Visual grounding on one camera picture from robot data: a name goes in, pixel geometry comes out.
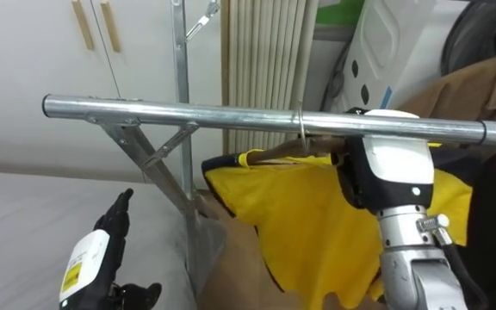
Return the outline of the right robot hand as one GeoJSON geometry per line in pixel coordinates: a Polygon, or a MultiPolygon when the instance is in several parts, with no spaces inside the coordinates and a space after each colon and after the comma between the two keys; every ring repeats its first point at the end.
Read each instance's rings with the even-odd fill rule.
{"type": "Polygon", "coordinates": [[[372,214],[408,205],[431,205],[434,165],[425,139],[371,134],[350,136],[337,155],[346,201],[372,214]]]}

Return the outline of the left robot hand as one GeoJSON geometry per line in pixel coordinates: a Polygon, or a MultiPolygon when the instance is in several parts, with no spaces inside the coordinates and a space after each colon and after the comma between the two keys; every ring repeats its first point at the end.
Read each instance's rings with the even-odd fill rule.
{"type": "Polygon", "coordinates": [[[161,294],[158,282],[148,287],[115,282],[121,267],[130,227],[132,189],[115,202],[72,249],[59,289],[60,310],[152,309],[161,294]]]}

